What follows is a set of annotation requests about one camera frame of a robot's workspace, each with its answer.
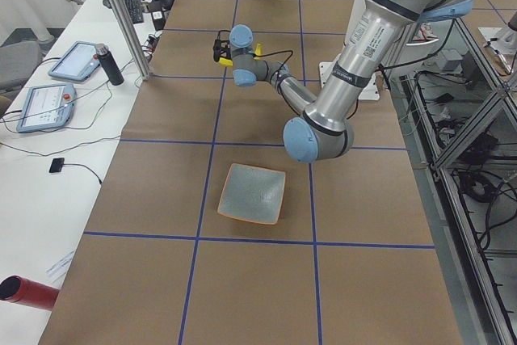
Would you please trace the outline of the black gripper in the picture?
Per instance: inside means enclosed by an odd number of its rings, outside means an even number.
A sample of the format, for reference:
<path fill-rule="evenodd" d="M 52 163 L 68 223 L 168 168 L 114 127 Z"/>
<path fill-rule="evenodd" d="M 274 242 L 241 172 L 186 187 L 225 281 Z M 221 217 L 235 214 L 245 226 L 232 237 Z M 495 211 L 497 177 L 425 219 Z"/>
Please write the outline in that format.
<path fill-rule="evenodd" d="M 231 48 L 225 48 L 223 50 L 223 64 L 224 65 L 232 65 L 232 57 L 231 57 Z"/>

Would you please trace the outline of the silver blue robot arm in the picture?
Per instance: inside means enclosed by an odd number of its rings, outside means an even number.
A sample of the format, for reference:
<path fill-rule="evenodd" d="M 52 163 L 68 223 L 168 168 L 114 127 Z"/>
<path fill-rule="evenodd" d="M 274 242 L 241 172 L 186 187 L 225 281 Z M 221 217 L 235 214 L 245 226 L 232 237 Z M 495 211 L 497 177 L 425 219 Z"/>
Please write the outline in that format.
<path fill-rule="evenodd" d="M 254 55 L 253 33 L 243 24 L 229 34 L 233 79 L 237 86 L 268 82 L 297 114 L 284 126 L 288 155 L 311 163 L 337 158 L 352 146 L 347 120 L 363 88 L 407 25 L 455 19 L 468 14 L 474 0 L 364 0 L 365 10 L 318 95 L 303 86 L 280 62 Z"/>

